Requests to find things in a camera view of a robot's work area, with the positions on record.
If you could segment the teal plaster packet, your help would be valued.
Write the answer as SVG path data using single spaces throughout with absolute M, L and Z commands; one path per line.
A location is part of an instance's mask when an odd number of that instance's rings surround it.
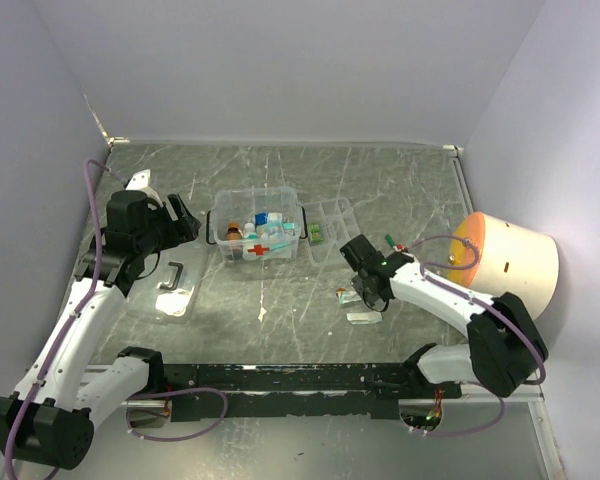
M 350 303 L 355 303 L 355 302 L 361 301 L 361 297 L 355 291 L 348 291 L 348 290 L 346 290 L 346 292 L 344 292 L 339 297 L 337 296 L 337 298 L 341 305 L 347 305 Z

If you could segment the white plaster packet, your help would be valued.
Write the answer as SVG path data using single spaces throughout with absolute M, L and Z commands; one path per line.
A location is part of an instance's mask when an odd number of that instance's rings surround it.
M 383 320 L 380 312 L 350 312 L 346 314 L 347 321 L 352 325 L 373 325 Z

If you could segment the brown medicine bottle orange cap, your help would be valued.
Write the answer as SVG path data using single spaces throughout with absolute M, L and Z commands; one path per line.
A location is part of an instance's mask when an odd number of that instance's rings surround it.
M 243 247 L 241 241 L 243 239 L 240 225 L 236 222 L 228 224 L 225 240 L 228 242 L 229 250 L 227 258 L 231 261 L 241 260 L 243 257 Z

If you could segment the clear first aid box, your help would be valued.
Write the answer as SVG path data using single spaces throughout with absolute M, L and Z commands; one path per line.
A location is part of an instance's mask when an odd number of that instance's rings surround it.
M 205 241 L 227 263 L 291 260 L 307 237 L 295 189 L 220 190 L 206 215 Z

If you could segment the white bottle green label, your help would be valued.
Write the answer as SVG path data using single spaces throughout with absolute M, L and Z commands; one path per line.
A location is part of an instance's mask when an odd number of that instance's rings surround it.
M 258 239 L 259 235 L 256 231 L 256 227 L 251 222 L 246 222 L 243 228 L 243 239 L 244 240 L 253 240 Z

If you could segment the clear divider tray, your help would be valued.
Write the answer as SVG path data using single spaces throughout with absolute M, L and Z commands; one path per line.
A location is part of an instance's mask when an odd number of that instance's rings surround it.
M 344 197 L 304 203 L 306 226 L 319 223 L 324 234 L 324 242 L 311 244 L 308 240 L 310 262 L 317 267 L 344 265 L 340 249 L 361 233 L 354 208 Z

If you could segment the blue white ointment tube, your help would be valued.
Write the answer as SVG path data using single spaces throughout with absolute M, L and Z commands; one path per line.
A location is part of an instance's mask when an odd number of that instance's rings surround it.
M 254 216 L 254 224 L 256 226 L 265 225 L 272 222 L 282 222 L 283 215 L 280 212 L 261 212 Z

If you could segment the small green packet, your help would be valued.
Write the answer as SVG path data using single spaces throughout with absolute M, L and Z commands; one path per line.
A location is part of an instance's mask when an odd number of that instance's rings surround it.
M 310 223 L 307 225 L 308 240 L 311 244 L 321 244 L 324 242 L 324 234 L 319 223 Z

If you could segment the clear zip bag teal strip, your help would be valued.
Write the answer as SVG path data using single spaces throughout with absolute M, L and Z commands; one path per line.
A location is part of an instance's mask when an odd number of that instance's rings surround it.
M 268 238 L 265 241 L 259 239 L 247 249 L 247 252 L 256 256 L 286 254 L 294 249 L 294 245 L 294 242 L 282 241 L 276 238 Z

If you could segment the teal bandage roll package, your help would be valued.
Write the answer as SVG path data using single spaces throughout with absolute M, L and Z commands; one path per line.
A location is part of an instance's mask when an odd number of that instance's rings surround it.
M 283 235 L 293 237 L 296 236 L 301 229 L 299 225 L 294 222 L 274 221 L 259 225 L 256 228 L 256 231 L 261 238 L 273 238 L 282 237 Z

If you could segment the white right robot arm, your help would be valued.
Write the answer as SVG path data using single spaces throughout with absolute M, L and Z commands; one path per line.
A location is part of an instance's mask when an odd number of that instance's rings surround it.
M 404 248 L 384 255 L 363 234 L 340 248 L 354 272 L 351 285 L 367 308 L 382 313 L 392 301 L 413 304 L 444 321 L 464 344 L 428 344 L 405 362 L 406 390 L 428 396 L 444 383 L 476 383 L 498 397 L 547 377 L 548 349 L 523 300 L 455 284 Z

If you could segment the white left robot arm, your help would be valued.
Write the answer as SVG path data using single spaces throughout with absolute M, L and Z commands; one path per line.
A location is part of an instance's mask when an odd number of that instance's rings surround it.
M 0 450 L 9 459 L 71 470 L 97 427 L 129 397 L 153 399 L 167 385 L 160 352 L 127 347 L 88 385 L 81 383 L 101 334 L 117 318 L 151 255 L 195 240 L 201 223 L 177 194 L 115 192 L 107 224 L 74 270 L 58 323 L 34 365 L 0 396 Z

